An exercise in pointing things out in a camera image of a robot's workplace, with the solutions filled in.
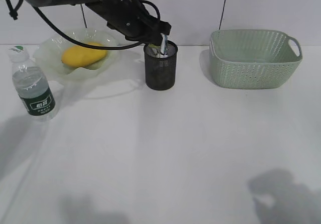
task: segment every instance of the white wall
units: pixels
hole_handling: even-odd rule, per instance
[[[222,29],[273,29],[321,45],[321,0],[227,0]]]
[[[80,6],[56,6],[41,10],[63,30],[84,27]],[[23,3],[18,14],[18,20],[14,21],[9,16],[6,2],[0,1],[0,44],[40,44],[54,35],[28,3]]]
[[[208,45],[217,30],[224,0],[150,0],[160,9],[162,20],[172,24],[170,39],[179,45]],[[227,0],[222,29],[263,28],[284,31],[302,45],[321,45],[321,0]],[[44,12],[62,30],[83,28],[80,6],[45,8]],[[110,31],[122,44],[124,37],[106,27],[106,22],[85,8],[88,26]],[[8,15],[0,1],[0,44],[39,44],[54,32],[24,3],[19,20]]]
[[[162,20],[172,25],[170,39],[178,45],[208,45],[210,34],[219,28],[224,0],[149,1],[157,5]],[[89,27],[106,29],[104,20],[89,9],[85,13]],[[123,36],[111,33],[125,44]]]

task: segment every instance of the translucent bowl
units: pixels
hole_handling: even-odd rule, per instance
[[[118,45],[118,42],[105,31],[79,29],[68,31],[66,34],[84,43],[97,42],[103,46]],[[119,57],[118,51],[108,51],[106,57],[86,68],[71,68],[62,63],[61,57],[66,49],[74,45],[56,34],[40,44],[33,57],[36,64],[41,67],[50,80],[85,80],[93,78],[107,70]]]

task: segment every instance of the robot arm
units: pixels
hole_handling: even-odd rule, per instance
[[[141,0],[26,0],[34,7],[86,4],[107,20],[107,26],[122,33],[127,40],[160,46],[162,34],[169,35],[171,26],[153,17]]]

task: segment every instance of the plastic basket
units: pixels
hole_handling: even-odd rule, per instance
[[[292,50],[292,40],[299,56]],[[302,61],[299,42],[279,31],[219,30],[210,40],[211,75],[221,87],[265,89],[282,86]]]

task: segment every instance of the basket handle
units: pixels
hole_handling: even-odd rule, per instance
[[[210,51],[212,53],[212,56],[215,56],[214,52],[213,52],[213,49],[214,49],[214,43],[213,43],[213,39],[210,40]]]
[[[299,41],[296,39],[296,38],[294,38],[294,37],[288,37],[288,39],[289,40],[292,40],[292,41],[294,41],[294,43],[296,44],[296,46],[298,47],[298,49],[299,49],[299,55],[298,55],[298,58],[302,58],[302,49],[301,49],[301,46],[300,46],[300,43],[299,43]]]

